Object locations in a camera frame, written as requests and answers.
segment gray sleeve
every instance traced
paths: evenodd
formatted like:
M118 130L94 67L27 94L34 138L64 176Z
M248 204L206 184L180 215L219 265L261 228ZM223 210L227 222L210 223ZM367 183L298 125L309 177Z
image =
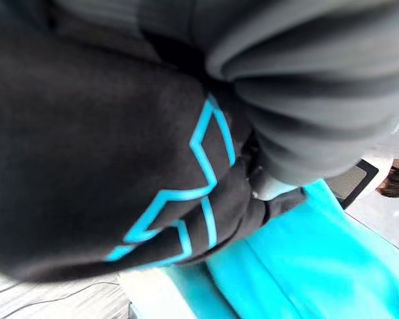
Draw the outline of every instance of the gray sleeve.
M336 175L398 119L399 1L262 2L208 41L207 71L250 105L273 177Z

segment person's hair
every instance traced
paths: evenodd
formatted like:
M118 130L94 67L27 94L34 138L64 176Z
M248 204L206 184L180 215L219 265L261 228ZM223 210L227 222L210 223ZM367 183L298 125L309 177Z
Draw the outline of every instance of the person's hair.
M399 169L392 167L386 178L386 185L377 191L386 197L399 197Z

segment wire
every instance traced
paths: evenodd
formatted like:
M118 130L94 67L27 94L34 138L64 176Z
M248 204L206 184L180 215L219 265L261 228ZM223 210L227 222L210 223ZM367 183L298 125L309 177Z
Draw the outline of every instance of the wire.
M8 290L10 290L10 289L12 289L12 288L15 288L15 287L18 286L19 284L21 284L21 283L18 282L17 284L12 284L11 286L9 286L9 287L7 287L7 288L4 288L4 289L0 290L0 294L1 294L2 292L8 291Z
M105 282L105 281L104 281L104 282L96 282L96 283L94 283L94 284L88 285L87 287L84 287L83 289L80 289L80 290L78 290L78 291L76 291L76 292L73 292L72 294L68 294L68 295L63 296L63 297L60 297L60 298L50 299L50 300L41 300L41 301L38 301L38 302L33 302L32 304L26 304L26 305L24 305L24 306L22 306L22 307L19 307L18 309L15 309L14 311L8 313L8 314L5 315L4 317L1 317L0 319L6 319L6 318L12 316L13 314L15 314L15 313L18 312L18 311L20 311L20 310L22 310L22 309L25 309L25 308L28 308L28 307L31 307L31 306L35 306L36 304L46 304L46 303L48 303L48 302L55 302L55 301L60 301L60 300L67 299L67 298L69 298L69 297L71 297L71 296L74 296L75 294L78 294L79 292L82 292L82 291L84 291L84 290L86 290L86 289L88 289L88 288L90 288L90 287L92 287L92 286L95 286L95 285L97 285L97 284L112 284L112 285L114 285L114 286L119 286L119 284L116 284L115 282Z

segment turquoise fabric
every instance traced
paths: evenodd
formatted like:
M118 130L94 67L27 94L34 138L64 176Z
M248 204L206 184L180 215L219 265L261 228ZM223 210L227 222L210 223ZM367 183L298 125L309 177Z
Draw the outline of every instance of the turquoise fabric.
M208 287L180 286L198 318L399 319L399 251L349 221L323 181L305 190L305 203L210 258ZM194 283L191 270L181 276ZM206 299L192 302L211 284L230 304L216 296L218 314Z

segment person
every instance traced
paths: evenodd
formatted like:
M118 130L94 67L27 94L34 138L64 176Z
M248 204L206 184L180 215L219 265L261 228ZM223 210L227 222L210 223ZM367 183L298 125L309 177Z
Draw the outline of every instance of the person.
M360 192L358 199L370 195L373 191L386 197L399 197L399 159L382 150L373 149L362 159L378 168L378 173L370 183Z
M389 174L376 190L386 197L399 197L399 159L393 161Z

